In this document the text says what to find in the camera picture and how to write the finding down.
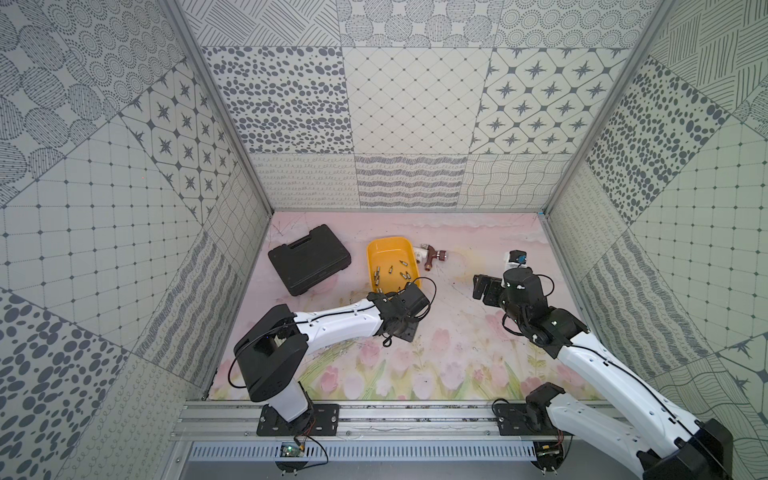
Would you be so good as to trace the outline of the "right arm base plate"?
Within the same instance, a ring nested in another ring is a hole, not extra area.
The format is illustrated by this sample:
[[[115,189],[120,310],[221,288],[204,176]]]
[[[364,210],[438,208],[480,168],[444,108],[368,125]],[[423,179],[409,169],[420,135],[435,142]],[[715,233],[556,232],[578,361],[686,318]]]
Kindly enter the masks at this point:
[[[491,411],[501,436],[571,436],[570,432],[557,429],[543,410],[527,404],[497,399],[491,404]]]

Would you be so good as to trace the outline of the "red and white valve fitting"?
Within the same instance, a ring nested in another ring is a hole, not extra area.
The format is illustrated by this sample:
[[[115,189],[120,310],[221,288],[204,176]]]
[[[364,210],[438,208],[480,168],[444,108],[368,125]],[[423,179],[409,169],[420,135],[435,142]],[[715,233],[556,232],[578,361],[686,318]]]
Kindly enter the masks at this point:
[[[432,245],[421,244],[413,249],[416,261],[426,272],[430,272],[435,261],[445,261],[446,250],[435,249]]]

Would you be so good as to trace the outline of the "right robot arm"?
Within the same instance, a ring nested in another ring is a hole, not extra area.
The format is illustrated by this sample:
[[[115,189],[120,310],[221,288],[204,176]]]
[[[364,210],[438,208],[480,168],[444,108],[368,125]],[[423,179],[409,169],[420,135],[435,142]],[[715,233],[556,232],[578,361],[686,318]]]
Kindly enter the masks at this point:
[[[532,269],[516,263],[502,277],[477,275],[472,296],[503,312],[511,334],[594,387],[623,416],[605,415],[546,382],[525,398],[528,427],[578,437],[640,479],[730,479],[733,436],[718,420],[702,421],[664,397],[613,355],[588,326],[555,308]]]

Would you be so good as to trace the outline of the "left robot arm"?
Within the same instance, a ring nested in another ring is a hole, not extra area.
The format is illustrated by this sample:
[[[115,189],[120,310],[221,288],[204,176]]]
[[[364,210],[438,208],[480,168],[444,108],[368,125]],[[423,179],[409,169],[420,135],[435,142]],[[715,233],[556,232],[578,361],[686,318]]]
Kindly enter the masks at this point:
[[[229,386],[244,390],[289,424],[307,422],[314,405],[296,372],[305,357],[350,340],[381,337],[410,342],[434,299],[414,282],[398,291],[370,292],[347,306],[317,312],[272,307],[233,347],[227,372]]]

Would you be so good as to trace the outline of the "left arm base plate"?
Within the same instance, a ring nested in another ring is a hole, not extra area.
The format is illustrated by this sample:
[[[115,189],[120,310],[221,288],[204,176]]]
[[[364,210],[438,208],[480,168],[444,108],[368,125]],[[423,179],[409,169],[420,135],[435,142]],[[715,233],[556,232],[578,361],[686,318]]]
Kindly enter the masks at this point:
[[[339,404],[312,404],[309,410],[296,419],[286,421],[275,408],[266,405],[261,410],[257,435],[259,437],[335,436],[339,413]]]

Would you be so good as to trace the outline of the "black plastic tool case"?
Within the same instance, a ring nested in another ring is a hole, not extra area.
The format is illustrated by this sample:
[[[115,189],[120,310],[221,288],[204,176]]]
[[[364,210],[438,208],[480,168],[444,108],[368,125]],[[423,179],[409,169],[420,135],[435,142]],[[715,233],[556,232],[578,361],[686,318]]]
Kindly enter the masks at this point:
[[[299,296],[351,265],[349,250],[327,224],[268,252],[289,294]]]

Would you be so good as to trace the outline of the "aluminium rail frame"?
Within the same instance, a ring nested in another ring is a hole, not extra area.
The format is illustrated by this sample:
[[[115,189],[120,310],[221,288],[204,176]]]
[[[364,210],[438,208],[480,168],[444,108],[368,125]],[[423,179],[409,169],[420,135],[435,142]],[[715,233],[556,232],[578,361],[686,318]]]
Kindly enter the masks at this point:
[[[491,411],[494,400],[480,401],[341,401],[335,436],[321,441],[372,440],[483,440],[556,441],[569,437],[501,436]],[[246,401],[190,401],[172,428],[173,441],[239,441],[302,439],[259,437],[263,406]]]

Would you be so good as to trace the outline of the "yellow plastic storage box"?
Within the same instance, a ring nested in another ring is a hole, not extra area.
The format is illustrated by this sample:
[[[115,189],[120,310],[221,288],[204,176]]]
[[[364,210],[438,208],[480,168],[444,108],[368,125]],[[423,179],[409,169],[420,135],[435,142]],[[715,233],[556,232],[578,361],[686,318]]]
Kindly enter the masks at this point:
[[[420,285],[413,245],[407,238],[375,239],[368,244],[366,255],[372,291],[391,293],[401,291],[409,282]]]

